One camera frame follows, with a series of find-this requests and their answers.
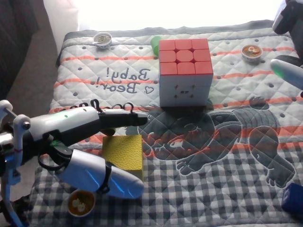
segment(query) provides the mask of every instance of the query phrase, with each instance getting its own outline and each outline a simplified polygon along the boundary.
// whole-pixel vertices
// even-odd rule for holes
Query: screw
[[[22,128],[24,130],[28,130],[30,128],[30,123],[29,122],[24,122],[23,125],[22,125]]]

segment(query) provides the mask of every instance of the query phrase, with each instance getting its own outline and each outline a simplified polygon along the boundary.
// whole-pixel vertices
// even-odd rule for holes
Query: checkered pattern
[[[213,34],[163,35],[163,37],[173,39],[207,37],[211,53],[232,52],[251,42],[259,42],[258,44],[267,45],[270,48],[293,47],[287,36],[276,36],[271,28]],[[138,46],[148,45],[151,38],[150,35],[113,38],[114,49],[111,52],[118,57],[125,57],[128,53],[131,53],[131,55],[134,55],[134,53],[141,54],[140,56],[148,55],[149,52],[152,52],[151,48],[148,47],[148,50],[146,48],[139,49]],[[94,52],[94,46],[89,46],[90,39],[91,37],[82,37],[65,41],[61,60],[78,56],[77,54],[82,50],[88,51],[90,54],[97,54]],[[221,111],[230,112],[236,108],[229,107],[227,103],[249,100],[252,95],[262,96],[264,99],[298,96],[299,90],[296,88],[271,73],[263,73],[270,70],[269,60],[280,54],[296,55],[290,50],[283,50],[279,53],[276,50],[268,51],[262,57],[267,64],[261,63],[258,66],[243,63],[241,56],[238,55],[213,55],[214,80],[209,97],[214,107]],[[102,64],[105,75],[106,67],[116,70],[121,64],[136,72],[141,68],[149,68],[152,72],[150,80],[156,82],[158,76],[157,62],[157,60],[141,60],[140,62],[132,61],[128,63],[131,65],[126,65],[126,61],[100,61],[99,64]],[[75,60],[74,63],[66,61],[60,66],[58,80],[80,78],[82,72],[79,70],[79,65],[81,65],[81,68],[91,70],[87,78],[81,79],[96,81],[101,71],[99,72],[99,68],[96,68],[96,65],[93,64],[91,60]],[[237,73],[250,74],[247,77],[224,77],[227,74]],[[104,92],[102,89],[101,91],[93,90],[93,88],[90,88],[90,84],[64,84],[56,87],[51,108],[88,102],[86,97],[88,94],[94,98],[101,97],[103,106],[111,106],[124,101],[131,101],[136,106],[159,105],[159,85],[154,83],[153,86],[155,92],[151,95],[145,94],[144,87],[138,85],[140,92],[135,95],[126,94],[123,96],[122,93]],[[289,179],[288,183],[295,182],[298,184],[303,184],[303,143],[300,142],[302,141],[302,135],[298,132],[301,130],[300,127],[303,122],[301,102],[302,100],[298,99],[289,103],[271,102],[269,104],[271,114],[276,117],[281,127],[278,135],[280,142],[278,155],[295,168],[294,176]],[[165,115],[159,114],[156,118],[150,115],[151,123],[145,129],[152,128],[155,125],[156,121],[154,119],[157,120],[160,127],[164,125]],[[117,134],[125,135],[125,129],[120,129]],[[163,132],[162,136],[166,137],[167,133]],[[100,149],[102,144],[91,139],[91,141],[78,143],[74,147],[92,150]],[[48,158],[45,158],[45,162],[51,163]],[[145,157],[144,193],[141,198],[122,200],[106,195],[98,195],[93,213],[86,218],[74,218],[67,211],[67,199],[75,189],[58,180],[52,173],[39,167],[36,171],[36,179],[30,197],[34,208],[28,212],[28,218],[32,226],[39,227],[299,226],[299,224],[295,224],[295,220],[290,215],[281,210],[283,189],[267,183],[269,174],[269,170],[252,155],[248,144],[236,143],[224,158],[206,164],[200,170],[188,175],[180,174],[176,169],[175,160],[159,160],[152,156]]]

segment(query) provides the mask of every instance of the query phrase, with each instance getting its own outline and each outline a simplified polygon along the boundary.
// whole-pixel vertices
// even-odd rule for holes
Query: heart
[[[147,94],[153,92],[153,90],[154,90],[153,87],[149,87],[149,86],[146,86],[146,87],[145,87],[145,92],[146,92]]]

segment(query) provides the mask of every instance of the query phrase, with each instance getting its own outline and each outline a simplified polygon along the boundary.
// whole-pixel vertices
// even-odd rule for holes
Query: gray floor
[[[53,85],[57,78],[57,53],[43,0],[29,2],[33,6],[39,31],[32,37],[25,62],[7,99],[13,104],[15,113],[34,117],[49,111]],[[21,183],[12,187],[12,201],[30,193],[37,165],[37,159],[33,158],[19,168]],[[6,225],[3,215],[0,214],[0,227]]]

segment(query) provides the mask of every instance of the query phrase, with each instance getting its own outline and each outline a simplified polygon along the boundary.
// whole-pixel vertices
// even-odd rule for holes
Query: yellow textured cube
[[[141,135],[104,137],[102,157],[143,180]]]

